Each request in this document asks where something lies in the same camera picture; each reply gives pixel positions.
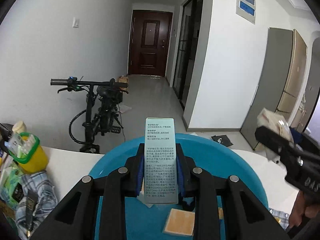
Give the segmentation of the person right hand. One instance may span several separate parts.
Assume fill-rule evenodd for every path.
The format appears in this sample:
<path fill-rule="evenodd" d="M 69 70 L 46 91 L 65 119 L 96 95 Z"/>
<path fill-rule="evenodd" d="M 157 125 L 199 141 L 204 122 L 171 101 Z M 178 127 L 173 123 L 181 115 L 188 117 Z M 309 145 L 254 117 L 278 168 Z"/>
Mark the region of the person right hand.
<path fill-rule="evenodd" d="M 289 228 L 299 226 L 302 222 L 302 217 L 315 218 L 319 213 L 319 204 L 308 204 L 304 193 L 299 191 L 289 216 Z"/>

